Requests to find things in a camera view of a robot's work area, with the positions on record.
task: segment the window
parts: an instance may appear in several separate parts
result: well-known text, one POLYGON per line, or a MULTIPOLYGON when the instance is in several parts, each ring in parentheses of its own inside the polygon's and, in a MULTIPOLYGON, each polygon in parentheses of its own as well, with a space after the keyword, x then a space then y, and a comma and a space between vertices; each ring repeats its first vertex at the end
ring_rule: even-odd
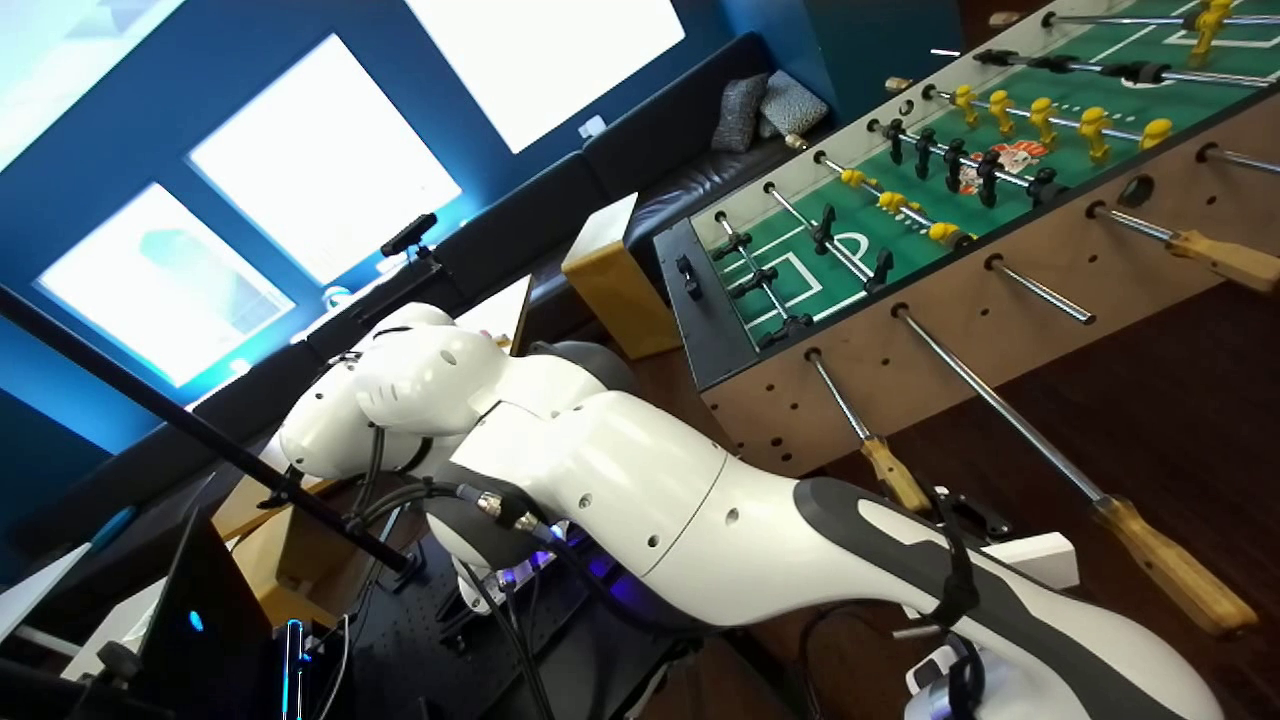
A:
POLYGON ((0 171, 184 0, 0 0, 0 171))
POLYGON ((673 0, 408 0, 511 150, 685 41, 673 0))
POLYGON ((191 165, 317 285, 458 191, 339 34, 201 138, 191 165))
POLYGON ((38 273, 37 288, 175 388, 290 306, 160 183, 38 273))

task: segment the yellow foosball figure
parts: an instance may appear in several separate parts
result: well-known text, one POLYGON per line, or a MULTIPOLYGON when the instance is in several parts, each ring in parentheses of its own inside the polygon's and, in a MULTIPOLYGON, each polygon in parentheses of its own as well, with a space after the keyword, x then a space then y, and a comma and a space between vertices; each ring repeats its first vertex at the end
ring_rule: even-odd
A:
POLYGON ((860 171, 860 168, 838 168, 838 183, 846 183, 846 189, 863 189, 863 183, 871 183, 871 177, 869 177, 869 171, 860 171))
POLYGON ((1040 133, 1040 149, 1048 150, 1057 142, 1051 98, 1035 94, 1029 119, 1040 133))
POLYGON ((1199 7, 1199 15, 1190 20, 1190 28, 1195 28, 1190 66, 1208 65, 1213 41, 1223 28, 1223 20, 1230 15, 1230 7, 1237 7, 1230 0, 1208 0, 1199 7))
POLYGON ((878 195, 874 195, 874 206, 878 206, 885 214, 895 214, 895 210, 909 206, 909 195, 905 195, 905 191, 878 191, 878 195))
POLYGON ((1008 115, 1008 107, 1011 107, 1008 93, 996 87, 996 93, 988 94, 988 112, 990 112, 998 136, 1011 136, 1011 115, 1008 115))
POLYGON ((1081 112, 1081 136, 1088 142, 1088 159, 1107 159, 1107 126, 1111 126, 1111 115, 1102 107, 1082 107, 1081 112))
POLYGON ((1156 149, 1170 136, 1170 119, 1167 115, 1156 115, 1147 126, 1145 126, 1145 149, 1156 149))
POLYGON ((976 107, 970 107, 970 87, 969 84, 961 84, 950 93, 950 103, 956 103, 961 119, 970 126, 976 123, 976 107))
POLYGON ((931 243, 956 243, 965 230, 961 230, 961 224, 926 224, 923 237, 931 243))

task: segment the blue wall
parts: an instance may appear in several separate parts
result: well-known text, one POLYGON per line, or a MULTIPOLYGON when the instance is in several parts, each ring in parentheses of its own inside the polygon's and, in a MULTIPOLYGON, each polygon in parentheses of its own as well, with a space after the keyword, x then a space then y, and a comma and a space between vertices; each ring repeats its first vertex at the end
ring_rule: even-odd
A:
MULTIPOLYGON (((81 479, 105 460, 101 448, 62 433, 54 418, 19 402, 9 392, 0 392, 0 457, 2 457, 0 528, 19 521, 29 506, 53 503, 60 488, 66 488, 66 479, 81 479)), ((16 570, 19 570, 19 551, 13 551, 9 539, 0 535, 0 575, 16 575, 16 570)))
POLYGON ((926 77, 961 48, 956 0, 720 0, 730 30, 760 30, 837 119, 885 103, 885 77, 926 77))
MULTIPOLYGON (((680 0, 674 7, 686 41, 586 112, 601 112, 604 119, 626 112, 651 87, 667 84, 727 41, 727 23, 717 5, 680 0)), ((299 311, 274 328, 274 345, 305 328, 319 311, 319 288, 221 191, 213 191, 184 156, 327 30, 361 55, 373 78, 462 189, 462 195, 443 206, 443 228, 447 219, 486 206, 494 195, 511 191, 519 178, 580 142, 580 119, 566 119, 540 142, 511 156, 400 0, 184 0, 152 41, 143 41, 0 177, 0 285, 92 337, 44 300, 30 278, 139 189, 160 178, 213 230, 299 300, 299 311)), ((0 388, 49 414, 60 414, 92 442, 119 452, 152 428, 152 414, 129 409, 129 398, 92 383, 73 364, 53 361, 2 324, 0 349, 0 388)), ((132 364, 122 350, 111 354, 165 388, 165 378, 143 364, 132 364)), ((213 374, 171 397, 191 398, 209 383, 213 374)))

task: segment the foosball rod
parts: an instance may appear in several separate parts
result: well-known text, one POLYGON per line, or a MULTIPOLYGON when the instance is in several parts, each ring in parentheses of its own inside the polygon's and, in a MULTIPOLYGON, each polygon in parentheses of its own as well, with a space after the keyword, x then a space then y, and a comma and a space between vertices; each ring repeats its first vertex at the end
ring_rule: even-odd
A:
MULTIPOLYGON (((956 93, 947 93, 950 94, 950 107, 956 112, 965 112, 970 98, 956 98, 956 94, 970 94, 970 87, 969 84, 961 84, 956 93)), ((1051 115, 1051 112, 1035 112, 1035 107, 1017 107, 1017 103, 1008 103, 1008 93, 1002 93, 1002 98, 998 98, 998 87, 988 94, 988 103, 998 103, 998 112, 1008 112, 1008 115, 1020 115, 1020 119, 1029 119, 1029 123, 1051 123, 1051 126, 1072 126, 1072 133, 1081 133, 1081 136, 1107 136, 1107 138, 1127 138, 1127 142, 1139 142, 1139 149, 1156 149, 1156 142, 1163 142, 1167 138, 1167 133, 1170 133, 1170 123, 1167 119, 1153 119, 1145 133, 1118 133, 1118 126, 1107 126, 1107 115, 1102 115, 1102 107, 1082 107, 1082 115, 1091 115, 1091 119, 1072 119, 1072 115, 1051 115)))
MULTIPOLYGON (((1118 23, 1118 28, 1183 28, 1195 30, 1195 15, 1058 15, 1058 11, 1045 11, 1045 28, 1057 23, 1118 23)), ((1280 15, 1223 15, 1221 28, 1269 28, 1280 23, 1280 15)))
POLYGON ((874 479, 891 493, 891 501, 921 517, 926 510, 926 494, 916 482, 911 468, 905 460, 895 460, 895 452, 889 448, 889 441, 878 441, 846 402, 846 397, 838 392, 837 374, 825 364, 818 349, 809 349, 805 361, 812 364, 812 372, 825 378, 833 402, 838 409, 842 423, 851 428, 851 437, 860 441, 860 457, 871 462, 874 479))
POLYGON ((1040 72, 1081 72, 1081 77, 1111 77, 1111 78, 1127 78, 1127 84, 1230 84, 1230 87, 1269 87, 1273 77, 1244 77, 1244 72, 1178 72, 1170 65, 1145 65, 1145 61, 1125 61, 1125 65, 1094 65, 1094 61, 1081 61, 1081 55, 1020 55, 1011 48, 985 48, 970 53, 976 65, 990 65, 990 66, 1040 66, 1040 72))
POLYGON ((1174 598, 1208 635, 1239 631, 1254 623, 1254 610, 1215 579, 1188 548, 1156 530, 1133 501, 1091 482, 1035 423, 1029 423, 988 378, 980 378, 961 354, 950 354, 909 302, 891 306, 916 339, 947 364, 996 414, 1002 414, 1101 517, 1101 522, 1127 548, 1127 555, 1174 598))
POLYGON ((1280 177, 1280 165, 1273 159, 1254 159, 1254 156, 1239 156, 1239 150, 1226 150, 1221 142, 1204 142, 1195 150, 1199 165, 1237 165, 1237 168, 1250 168, 1250 171, 1265 171, 1265 177, 1280 177))
POLYGON ((724 228, 724 243, 734 247, 734 254, 747 264, 753 285, 767 295, 767 302, 785 320, 785 332, 805 328, 805 320, 770 293, 770 273, 760 269, 760 258, 747 247, 747 237, 741 228, 730 228, 724 210, 717 210, 717 224, 724 228))
POLYGON ((1213 240, 1190 228, 1174 230, 1174 228, 1153 224, 1145 214, 1107 206, 1102 201, 1088 204, 1088 214, 1107 219, 1117 228, 1127 228, 1136 237, 1147 237, 1147 240, 1163 243, 1170 254, 1204 258, 1213 273, 1221 273, 1223 278, 1244 285, 1250 293, 1265 293, 1265 295, 1280 293, 1280 254, 1269 254, 1258 247, 1213 240))
POLYGON ((775 206, 785 206, 818 247, 827 247, 863 288, 874 285, 874 275, 869 269, 857 264, 857 254, 846 254, 837 240, 833 228, 825 228, 818 219, 805 214, 785 191, 775 191, 775 183, 762 183, 762 195, 775 201, 775 206))
POLYGON ((1002 278, 1011 278, 1017 288, 1033 293, 1035 300, 1045 300, 1048 306, 1063 311, 1075 324, 1091 324, 1094 320, 1091 306, 1082 306, 1082 302, 1066 300, 1063 293, 1017 273, 998 250, 988 254, 985 269, 1002 275, 1002 278))
POLYGON ((961 230, 961 224, 926 219, 898 191, 889 191, 878 178, 871 178, 857 168, 838 168, 827 150, 812 150, 812 159, 825 165, 838 183, 863 189, 878 210, 889 210, 891 219, 905 219, 909 228, 923 230, 926 240, 934 240, 934 243, 969 240, 961 230))
MULTIPOLYGON (((898 138, 909 138, 909 142, 916 142, 921 150, 926 150, 926 156, 940 156, 940 159, 956 159, 961 168, 970 168, 980 178, 985 178, 985 171, 980 171, 980 159, 970 159, 970 156, 965 156, 961 150, 961 142, 947 142, 947 138, 921 138, 916 133, 909 133, 898 119, 891 119, 878 136, 889 136, 889 142, 895 142, 891 136, 898 136, 898 138)), ((1011 183, 1011 189, 1020 189, 1020 191, 1029 191, 1033 195, 1033 178, 1020 178, 1020 177, 1011 177, 1011 171, 1002 171, 998 165, 990 168, 990 177, 998 178, 998 183, 1011 183)))

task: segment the green playing field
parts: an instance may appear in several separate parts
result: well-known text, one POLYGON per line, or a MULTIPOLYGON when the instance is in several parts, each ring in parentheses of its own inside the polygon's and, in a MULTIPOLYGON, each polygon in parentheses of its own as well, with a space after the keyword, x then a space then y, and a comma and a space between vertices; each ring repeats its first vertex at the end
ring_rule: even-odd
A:
MULTIPOLYGON (((1125 15, 1178 15, 1190 11, 1195 5, 1167 5, 1167 0, 1136 0, 1125 15)), ((1280 0, 1239 0, 1237 15, 1244 11, 1280 11, 1280 0)), ((1072 44, 1058 44, 1051 53, 1081 55, 1081 61, 1101 61, 1101 65, 1125 65, 1125 61, 1145 61, 1145 65, 1167 65, 1167 66, 1188 66, 1195 34, 1183 28, 1088 28, 1072 44)), ((1239 72, 1239 77, 1273 77, 1280 66, 1280 28, 1221 28, 1213 55, 1204 72, 1239 72)), ((1244 98, 1250 87, 1230 87, 1230 84, 1163 84, 1163 87, 1133 87, 1118 78, 1102 77, 1082 77, 1082 72, 1040 72, 1040 66, 1020 66, 1002 77, 990 87, 976 87, 976 119, 969 123, 956 107, 947 107, 940 119, 926 126, 934 133, 934 150, 926 156, 926 177, 916 177, 916 136, 905 138, 905 159, 895 165, 889 150, 871 156, 860 165, 863 177, 871 177, 889 191, 905 191, 911 206, 923 219, 942 219, 961 224, 969 237, 985 240, 1011 219, 1035 210, 1029 183, 1040 168, 1057 171, 1057 183, 1081 189, 1094 178, 1107 168, 1118 168, 1136 159, 1145 149, 1127 136, 1139 136, 1147 119, 1167 119, 1170 133, 1188 133, 1226 103, 1244 98), (1011 107, 1029 112, 1033 98, 1048 94, 1057 119, 1081 119, 1082 107, 1102 107, 1107 126, 1125 136, 1107 136, 1102 159, 1088 159, 1088 138, 1075 126, 1057 126, 1057 142, 1040 142, 1040 126, 1033 126, 1023 115, 1011 115, 1011 133, 998 136, 988 94, 1002 87, 1011 94, 1011 107), (970 165, 965 168, 965 189, 947 191, 942 159, 940 149, 961 138, 969 156, 980 150, 998 150, 1008 177, 1017 183, 996 183, 996 204, 985 206, 976 195, 976 177, 970 165)), ((909 219, 895 219, 874 206, 874 195, 869 189, 846 189, 837 178, 833 168, 812 165, 812 171, 833 177, 809 195, 797 195, 792 204, 805 214, 825 214, 837 210, 833 237, 838 247, 846 247, 863 269, 874 269, 885 250, 891 250, 891 273, 889 285, 909 278, 923 273, 926 264, 942 258, 947 247, 923 240, 923 230, 909 219)), ((788 311, 818 324, 833 311, 863 300, 863 285, 857 273, 846 273, 833 250, 818 250, 818 243, 797 224, 797 214, 775 210, 753 228, 753 254, 760 269, 770 269, 770 293, 788 302, 788 311)), ((720 275, 727 288, 741 288, 734 302, 741 317, 753 332, 755 345, 767 345, 770 337, 785 337, 785 317, 767 300, 767 293, 747 288, 753 264, 741 250, 727 250, 717 258, 720 275)))

